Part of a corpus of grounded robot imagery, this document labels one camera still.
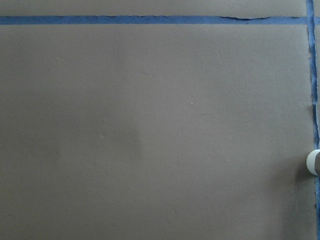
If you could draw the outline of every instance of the white cylindrical object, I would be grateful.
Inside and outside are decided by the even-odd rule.
[[[308,168],[310,173],[316,176],[318,176],[316,172],[316,160],[320,161],[320,155],[317,157],[319,153],[320,153],[320,149],[313,150],[306,158],[306,167]]]

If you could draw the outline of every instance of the blue tape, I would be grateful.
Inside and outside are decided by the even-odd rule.
[[[313,109],[313,134],[314,134],[314,149],[319,148],[319,128],[317,115],[318,102],[318,76],[317,76],[317,53],[316,53],[316,37],[315,24],[318,19],[315,18],[314,1],[306,0],[307,10],[307,27],[309,34],[309,49],[310,49],[310,71],[311,71],[311,93],[312,93],[312,109]],[[320,179],[315,178],[315,199],[316,199],[316,225],[317,239],[320,240]]]
[[[222,16],[2,16],[0,25],[38,24],[250,24],[306,25],[306,17],[235,18]]]

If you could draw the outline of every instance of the white round object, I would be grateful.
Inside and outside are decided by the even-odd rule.
[[[309,172],[313,175],[318,176],[315,169],[315,163],[316,163],[316,156],[320,153],[320,149],[313,150],[308,157],[306,158],[306,167],[308,168]]]

